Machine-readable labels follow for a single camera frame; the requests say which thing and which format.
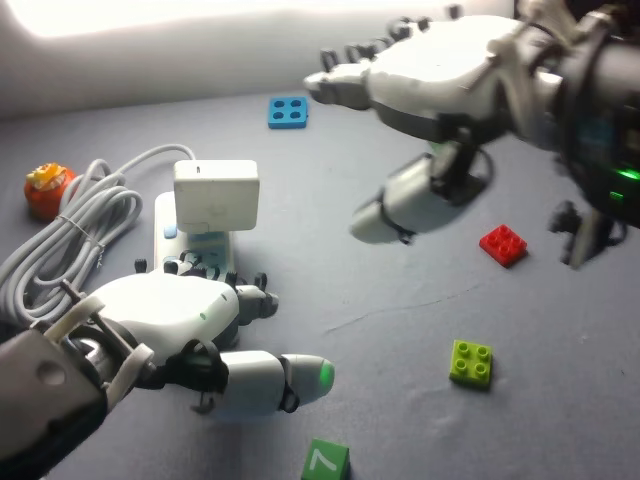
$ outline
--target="white power adapter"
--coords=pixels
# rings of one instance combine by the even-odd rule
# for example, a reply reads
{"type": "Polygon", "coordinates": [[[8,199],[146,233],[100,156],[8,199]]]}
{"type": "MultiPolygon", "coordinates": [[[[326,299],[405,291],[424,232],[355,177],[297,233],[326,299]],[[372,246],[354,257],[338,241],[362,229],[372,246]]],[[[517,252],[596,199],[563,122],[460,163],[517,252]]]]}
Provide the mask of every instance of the white power adapter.
{"type": "Polygon", "coordinates": [[[251,230],[260,179],[253,160],[181,160],[173,168],[176,223],[189,234],[251,230]]]}

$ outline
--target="blue toy block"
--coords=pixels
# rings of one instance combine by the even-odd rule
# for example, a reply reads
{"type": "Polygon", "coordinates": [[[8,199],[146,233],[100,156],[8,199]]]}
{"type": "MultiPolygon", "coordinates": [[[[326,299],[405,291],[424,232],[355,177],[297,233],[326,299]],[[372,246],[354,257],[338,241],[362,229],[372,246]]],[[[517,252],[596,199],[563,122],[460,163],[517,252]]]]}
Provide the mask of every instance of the blue toy block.
{"type": "Polygon", "coordinates": [[[275,97],[269,102],[269,128],[304,128],[307,126],[305,97],[275,97]]]}

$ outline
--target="robotic hand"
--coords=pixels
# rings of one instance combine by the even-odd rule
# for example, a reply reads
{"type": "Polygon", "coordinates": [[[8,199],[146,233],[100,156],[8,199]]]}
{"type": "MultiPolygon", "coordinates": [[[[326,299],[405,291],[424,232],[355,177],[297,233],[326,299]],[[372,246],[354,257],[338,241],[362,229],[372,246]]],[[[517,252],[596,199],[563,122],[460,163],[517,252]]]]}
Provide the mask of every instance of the robotic hand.
{"type": "Polygon", "coordinates": [[[220,353],[238,325],[275,313],[264,274],[236,286],[233,276],[225,283],[178,267],[186,275],[135,274],[88,297],[63,280],[74,307],[0,345],[2,480],[41,478],[133,387],[181,385],[200,393],[192,410],[226,419],[292,413],[331,391],[335,370],[324,358],[220,353]]]}
{"type": "Polygon", "coordinates": [[[610,7],[577,23],[562,0],[519,5],[521,20],[458,18],[457,9],[448,22],[401,18],[390,38],[347,46],[349,63],[321,53],[324,72],[304,81],[316,101],[373,109],[391,128],[444,143],[356,211],[356,238],[408,243],[461,215],[492,179],[480,146],[508,131],[559,152],[593,207],[584,220],[565,222],[565,208],[552,221],[572,236],[566,263],[577,268],[620,243],[626,224],[640,226],[640,47],[615,36],[610,7]],[[622,235],[612,239],[616,224],[622,235]]]}

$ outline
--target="red toy block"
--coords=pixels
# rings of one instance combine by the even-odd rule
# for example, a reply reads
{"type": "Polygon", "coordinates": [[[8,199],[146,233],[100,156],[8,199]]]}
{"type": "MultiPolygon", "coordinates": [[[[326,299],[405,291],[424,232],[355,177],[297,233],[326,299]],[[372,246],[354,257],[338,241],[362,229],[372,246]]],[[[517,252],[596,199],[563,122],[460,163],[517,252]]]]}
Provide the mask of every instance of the red toy block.
{"type": "Polygon", "coordinates": [[[527,253],[527,242],[506,225],[480,239],[482,249],[505,268],[509,268],[527,253]]]}

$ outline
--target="green led light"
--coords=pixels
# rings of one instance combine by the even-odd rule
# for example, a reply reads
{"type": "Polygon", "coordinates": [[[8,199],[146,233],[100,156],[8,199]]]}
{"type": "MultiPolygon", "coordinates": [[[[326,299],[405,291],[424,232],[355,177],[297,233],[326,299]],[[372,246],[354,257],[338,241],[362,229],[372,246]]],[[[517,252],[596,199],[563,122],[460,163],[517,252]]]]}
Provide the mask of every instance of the green led light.
{"type": "Polygon", "coordinates": [[[626,170],[616,170],[623,177],[631,178],[632,180],[640,180],[640,172],[627,168],[626,170]]]}
{"type": "Polygon", "coordinates": [[[336,369],[331,362],[325,361],[320,369],[320,383],[331,388],[333,386],[333,379],[336,376],[336,369]]]}

